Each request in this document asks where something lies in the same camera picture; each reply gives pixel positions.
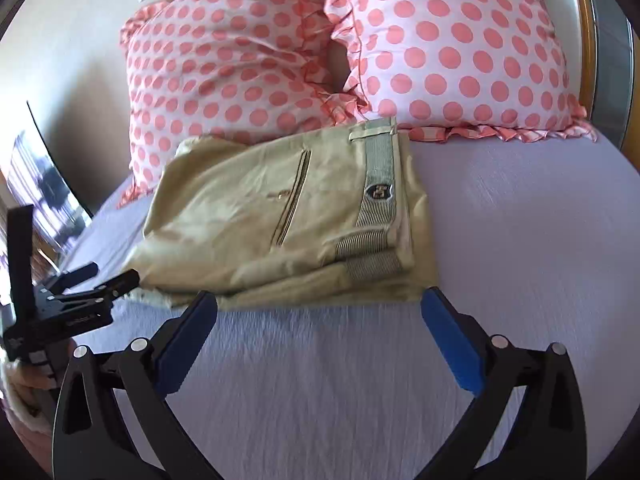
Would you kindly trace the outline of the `person's left hand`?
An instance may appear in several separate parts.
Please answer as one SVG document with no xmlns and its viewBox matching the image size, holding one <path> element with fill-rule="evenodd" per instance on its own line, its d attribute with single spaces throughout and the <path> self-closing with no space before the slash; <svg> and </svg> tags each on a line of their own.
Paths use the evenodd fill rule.
<svg viewBox="0 0 640 480">
<path fill-rule="evenodd" d="M 1 361 L 1 380 L 10 409 L 20 419 L 25 420 L 36 418 L 41 412 L 35 391 L 47 392 L 56 387 L 55 380 L 43 373 L 39 367 L 20 360 Z"/>
</svg>

